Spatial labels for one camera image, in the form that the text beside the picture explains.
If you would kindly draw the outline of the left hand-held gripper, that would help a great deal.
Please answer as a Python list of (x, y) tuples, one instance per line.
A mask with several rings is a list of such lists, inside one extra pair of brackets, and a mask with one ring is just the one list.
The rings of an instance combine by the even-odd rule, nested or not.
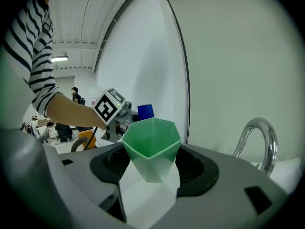
[(138, 113), (132, 110), (132, 103), (114, 88), (104, 90), (93, 109), (106, 125), (102, 139), (112, 143), (117, 143), (129, 126), (139, 121)]

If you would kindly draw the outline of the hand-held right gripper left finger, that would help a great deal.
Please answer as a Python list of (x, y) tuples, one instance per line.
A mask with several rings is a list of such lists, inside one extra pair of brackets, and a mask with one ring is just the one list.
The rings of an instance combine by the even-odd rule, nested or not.
[(83, 194), (100, 209), (127, 222), (119, 182), (130, 158), (122, 144), (60, 154), (68, 175)]

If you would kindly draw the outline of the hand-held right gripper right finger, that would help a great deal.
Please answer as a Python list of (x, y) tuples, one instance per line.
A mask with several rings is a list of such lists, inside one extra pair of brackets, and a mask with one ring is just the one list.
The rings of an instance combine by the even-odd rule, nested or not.
[(182, 145), (175, 163), (181, 185), (156, 229), (259, 229), (287, 200), (262, 171), (230, 155)]

